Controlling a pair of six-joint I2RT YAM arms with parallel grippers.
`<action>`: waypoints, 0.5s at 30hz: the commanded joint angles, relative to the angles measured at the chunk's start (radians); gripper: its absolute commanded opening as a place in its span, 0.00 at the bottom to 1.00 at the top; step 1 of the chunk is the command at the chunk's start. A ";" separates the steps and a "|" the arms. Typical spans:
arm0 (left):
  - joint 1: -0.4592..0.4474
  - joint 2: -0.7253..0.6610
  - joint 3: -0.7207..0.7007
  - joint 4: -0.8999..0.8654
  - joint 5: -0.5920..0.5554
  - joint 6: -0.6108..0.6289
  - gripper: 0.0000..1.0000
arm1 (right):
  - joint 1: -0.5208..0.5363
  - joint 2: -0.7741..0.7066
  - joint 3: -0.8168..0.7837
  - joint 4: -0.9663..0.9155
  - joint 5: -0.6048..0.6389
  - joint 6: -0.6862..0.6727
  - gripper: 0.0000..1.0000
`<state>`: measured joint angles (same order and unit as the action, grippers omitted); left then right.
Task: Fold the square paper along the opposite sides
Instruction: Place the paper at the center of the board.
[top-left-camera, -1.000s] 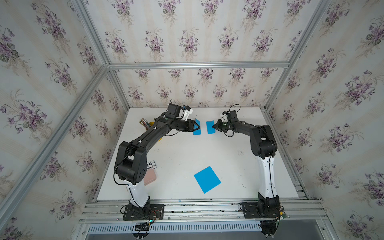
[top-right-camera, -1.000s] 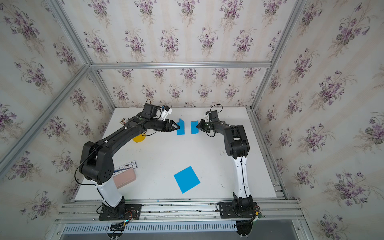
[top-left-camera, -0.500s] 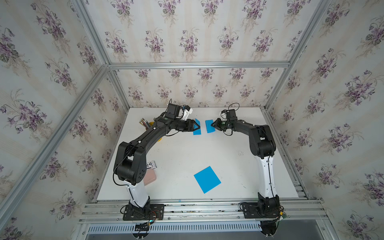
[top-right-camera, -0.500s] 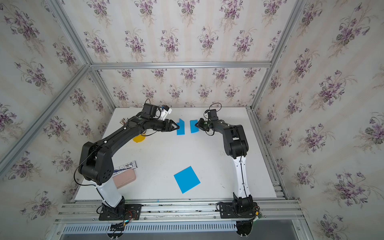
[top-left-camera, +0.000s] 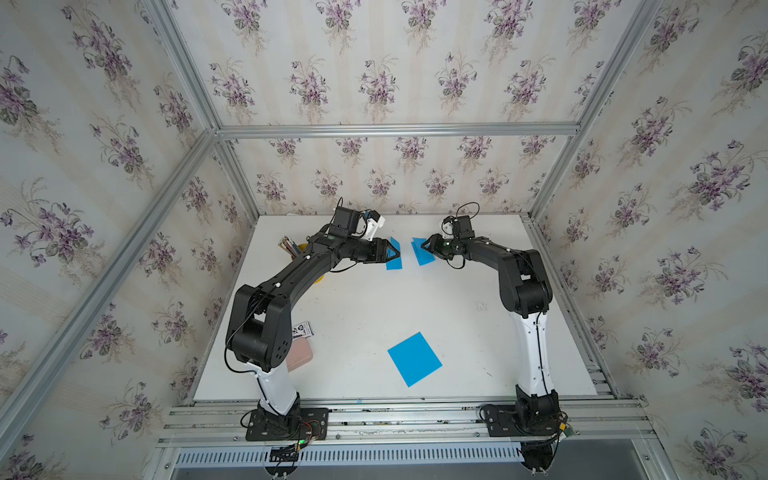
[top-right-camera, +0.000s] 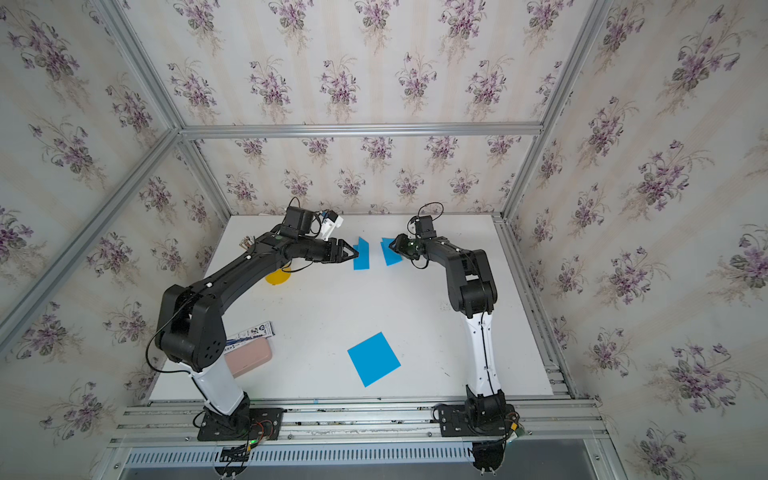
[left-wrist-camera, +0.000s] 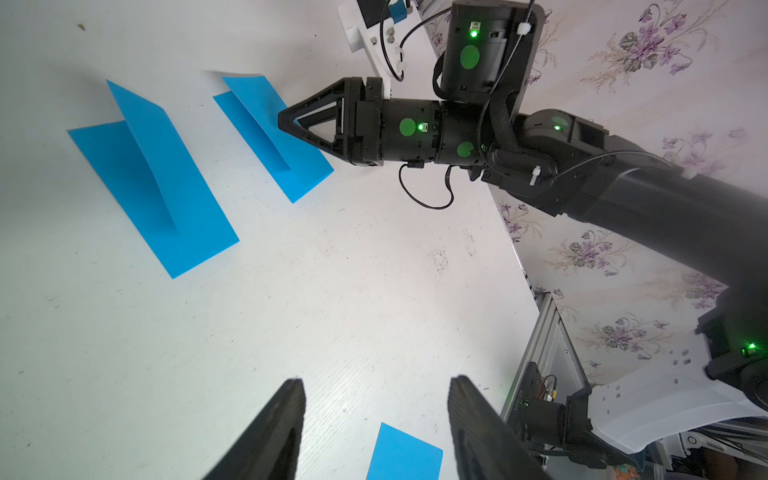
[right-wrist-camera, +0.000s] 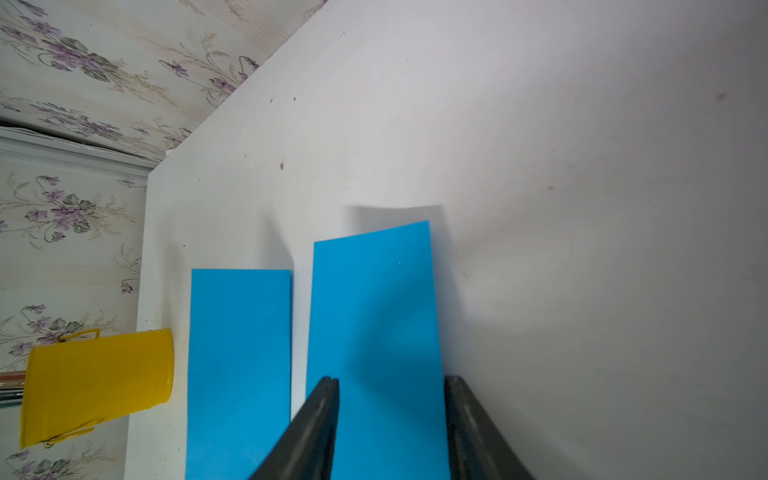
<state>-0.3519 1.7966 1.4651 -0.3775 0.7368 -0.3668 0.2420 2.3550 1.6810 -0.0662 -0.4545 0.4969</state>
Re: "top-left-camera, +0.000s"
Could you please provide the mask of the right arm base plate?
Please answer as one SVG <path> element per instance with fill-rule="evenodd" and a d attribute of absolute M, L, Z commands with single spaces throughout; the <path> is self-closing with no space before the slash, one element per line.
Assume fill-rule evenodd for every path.
<path fill-rule="evenodd" d="M 490 437 L 553 438 L 568 421 L 564 411 L 531 411 L 517 404 L 484 404 L 479 407 L 481 421 Z"/>

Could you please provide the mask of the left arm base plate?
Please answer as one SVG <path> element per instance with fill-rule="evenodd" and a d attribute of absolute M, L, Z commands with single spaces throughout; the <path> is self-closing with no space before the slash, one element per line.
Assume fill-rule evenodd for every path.
<path fill-rule="evenodd" d="M 258 407 L 241 418 L 241 427 L 247 441 L 324 440 L 329 413 L 327 408 L 299 408 L 281 416 Z"/>

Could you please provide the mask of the blue paper sheet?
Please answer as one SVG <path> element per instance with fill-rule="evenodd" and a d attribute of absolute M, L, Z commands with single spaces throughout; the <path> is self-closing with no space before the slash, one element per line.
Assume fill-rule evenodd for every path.
<path fill-rule="evenodd" d="M 388 240 L 387 262 L 385 265 L 389 271 L 401 270 L 403 268 L 400 243 L 394 237 L 390 237 Z"/>
<path fill-rule="evenodd" d="M 425 266 L 435 261 L 435 256 L 423 247 L 425 242 L 425 238 L 414 238 L 411 242 L 419 266 Z"/>
<path fill-rule="evenodd" d="M 389 348 L 387 353 L 407 387 L 414 386 L 443 366 L 421 332 Z"/>

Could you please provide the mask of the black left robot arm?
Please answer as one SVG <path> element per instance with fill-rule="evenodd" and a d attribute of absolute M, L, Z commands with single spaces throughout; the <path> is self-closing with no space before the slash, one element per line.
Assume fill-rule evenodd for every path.
<path fill-rule="evenodd" d="M 376 210 L 338 206 L 331 220 L 307 237 L 306 246 L 282 270 L 257 286 L 244 284 L 235 292 L 224 359 L 243 364 L 231 372 L 255 377 L 261 394 L 258 410 L 268 419 L 283 421 L 299 415 L 300 395 L 286 364 L 293 343 L 293 308 L 319 279 L 337 273 L 343 260 L 357 266 L 399 258 L 399 249 L 376 235 L 385 222 Z"/>

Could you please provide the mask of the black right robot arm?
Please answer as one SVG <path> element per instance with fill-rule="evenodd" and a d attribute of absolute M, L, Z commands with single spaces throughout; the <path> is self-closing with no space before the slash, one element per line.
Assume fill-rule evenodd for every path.
<path fill-rule="evenodd" d="M 514 319 L 519 343 L 516 425 L 532 431 L 558 421 L 561 409 L 546 347 L 547 313 L 554 293 L 540 253 L 476 235 L 469 215 L 447 216 L 441 229 L 421 244 L 422 250 L 446 262 L 460 257 L 464 263 L 480 263 L 497 273 L 500 301 Z"/>

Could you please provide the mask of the blue paper sheet front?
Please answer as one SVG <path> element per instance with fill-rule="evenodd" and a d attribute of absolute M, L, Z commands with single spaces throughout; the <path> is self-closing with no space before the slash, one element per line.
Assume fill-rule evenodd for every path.
<path fill-rule="evenodd" d="M 389 348 L 387 353 L 407 387 L 414 386 L 443 366 L 421 332 Z"/>

